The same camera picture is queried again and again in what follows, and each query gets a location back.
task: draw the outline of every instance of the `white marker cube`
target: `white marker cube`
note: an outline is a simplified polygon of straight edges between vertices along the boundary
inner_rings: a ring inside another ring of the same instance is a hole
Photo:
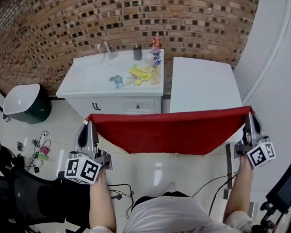
[[[80,184],[94,184],[101,164],[88,157],[66,160],[65,178]]]
[[[272,142],[258,144],[255,148],[247,152],[247,156],[253,168],[263,166],[276,158]]]

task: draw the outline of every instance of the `drawer handle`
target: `drawer handle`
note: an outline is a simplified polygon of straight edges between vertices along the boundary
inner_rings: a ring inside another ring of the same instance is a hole
[[[101,111],[101,109],[98,108],[97,103],[92,103],[92,107],[93,107],[96,111]]]

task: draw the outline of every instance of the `green trash can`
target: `green trash can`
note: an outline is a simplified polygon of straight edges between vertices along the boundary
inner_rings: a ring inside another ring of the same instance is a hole
[[[51,110],[46,91],[37,83],[15,86],[3,103],[3,113],[29,124],[45,121]]]

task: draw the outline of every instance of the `soap dispenser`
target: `soap dispenser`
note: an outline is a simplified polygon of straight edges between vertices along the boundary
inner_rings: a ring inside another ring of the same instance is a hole
[[[137,42],[135,42],[133,45],[134,48],[132,50],[134,52],[134,60],[141,60],[142,59],[141,46],[138,46]]]

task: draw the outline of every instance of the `white table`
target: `white table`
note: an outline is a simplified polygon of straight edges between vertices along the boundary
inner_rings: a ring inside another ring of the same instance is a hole
[[[232,68],[215,61],[174,58],[170,113],[242,107]],[[240,141],[240,128],[226,143]]]

